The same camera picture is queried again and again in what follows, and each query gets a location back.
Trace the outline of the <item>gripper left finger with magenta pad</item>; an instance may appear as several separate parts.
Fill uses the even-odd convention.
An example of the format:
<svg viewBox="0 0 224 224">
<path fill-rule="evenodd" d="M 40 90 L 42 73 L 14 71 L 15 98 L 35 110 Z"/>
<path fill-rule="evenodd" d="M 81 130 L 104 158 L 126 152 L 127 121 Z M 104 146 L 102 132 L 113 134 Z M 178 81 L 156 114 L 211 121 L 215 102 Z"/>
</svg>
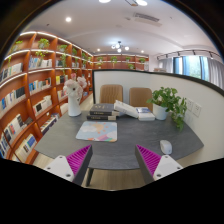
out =
<svg viewBox="0 0 224 224">
<path fill-rule="evenodd" d="M 92 154 L 92 145 L 87 145 L 68 156 L 59 155 L 44 170 L 80 186 Z"/>
</svg>

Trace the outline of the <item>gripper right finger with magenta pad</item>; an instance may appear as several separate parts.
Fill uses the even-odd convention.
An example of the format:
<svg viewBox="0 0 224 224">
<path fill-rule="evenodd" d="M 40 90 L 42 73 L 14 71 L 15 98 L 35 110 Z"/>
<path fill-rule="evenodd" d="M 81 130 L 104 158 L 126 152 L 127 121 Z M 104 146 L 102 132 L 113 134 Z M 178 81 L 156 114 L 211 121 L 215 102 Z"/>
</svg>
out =
<svg viewBox="0 0 224 224">
<path fill-rule="evenodd" d="M 135 155 L 146 184 L 182 169 L 182 166 L 169 155 L 160 156 L 140 145 L 135 146 Z"/>
</svg>

